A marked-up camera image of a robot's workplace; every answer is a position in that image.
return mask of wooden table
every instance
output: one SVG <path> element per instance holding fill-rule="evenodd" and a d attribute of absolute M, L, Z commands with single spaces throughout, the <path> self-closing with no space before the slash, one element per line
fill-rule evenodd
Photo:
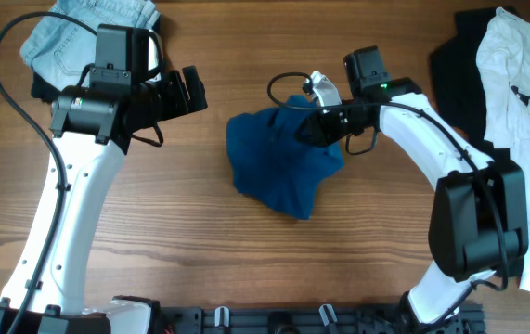
<path fill-rule="evenodd" d="M 0 29 L 47 9 L 0 0 Z M 296 221 L 238 194 L 226 156 L 226 122 L 271 106 L 265 87 L 283 71 L 320 70 L 349 96 L 342 58 L 378 45 L 394 78 L 433 96 L 428 55 L 455 34 L 452 13 L 500 1 L 191 2 L 158 4 L 175 67 L 197 65 L 209 108 L 162 123 L 163 148 L 133 142 L 112 185 L 88 264 L 89 304 L 125 294 L 163 305 L 337 305 L 395 302 L 431 261 L 433 192 L 392 141 L 345 156 L 323 182 L 309 221 Z M 530 3 L 509 1 L 530 21 Z M 44 127 L 49 107 L 32 100 L 32 74 L 18 50 L 34 26 L 3 42 L 7 90 Z M 298 81 L 278 94 L 299 93 Z M 48 152 L 0 97 L 0 290 L 25 244 Z M 530 293 L 517 284 L 471 300 L 485 305 L 491 333 L 530 333 Z"/>

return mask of light blue cloth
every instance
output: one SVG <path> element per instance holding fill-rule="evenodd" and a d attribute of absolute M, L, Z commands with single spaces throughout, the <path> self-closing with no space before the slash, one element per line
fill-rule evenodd
<path fill-rule="evenodd" d="M 149 0 L 58 0 L 50 11 L 78 19 L 93 29 L 101 23 L 151 29 L 160 16 Z M 94 62 L 96 37 L 64 19 L 45 17 L 20 54 L 27 66 L 62 90 L 77 84 L 83 67 Z"/>

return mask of wood grain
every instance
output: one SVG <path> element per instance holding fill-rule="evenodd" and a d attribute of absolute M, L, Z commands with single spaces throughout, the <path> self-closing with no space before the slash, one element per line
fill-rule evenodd
<path fill-rule="evenodd" d="M 511 1 L 530 20 L 530 4 Z M 44 10 L 0 1 L 0 29 Z M 344 96 L 342 58 L 378 45 L 397 78 L 432 96 L 428 55 L 455 34 L 452 13 L 499 1 L 202 2 L 158 4 L 167 53 L 180 69 L 195 64 L 209 108 L 162 124 L 166 144 L 133 143 L 112 185 L 89 259 L 89 304 L 116 294 L 164 305 L 358 304 L 395 302 L 431 261 L 427 228 L 433 192 L 392 141 L 346 165 L 317 191 L 312 219 L 296 221 L 232 186 L 226 122 L 271 106 L 268 80 L 283 71 L 321 70 Z M 31 72 L 19 47 L 35 22 L 3 42 L 7 90 L 38 120 L 48 106 L 30 98 Z M 299 92 L 280 83 L 280 96 Z M 42 191 L 48 153 L 0 97 L 0 290 L 25 244 Z M 480 289 L 491 333 L 530 333 L 530 293 Z"/>

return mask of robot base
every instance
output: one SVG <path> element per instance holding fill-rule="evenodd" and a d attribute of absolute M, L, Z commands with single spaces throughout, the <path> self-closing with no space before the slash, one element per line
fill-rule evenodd
<path fill-rule="evenodd" d="M 396 304 L 370 304 L 334 309 L 336 323 L 324 325 L 318 309 L 202 310 L 162 308 L 172 334 L 399 334 Z M 485 334 L 482 305 L 463 304 L 458 315 L 433 334 Z"/>

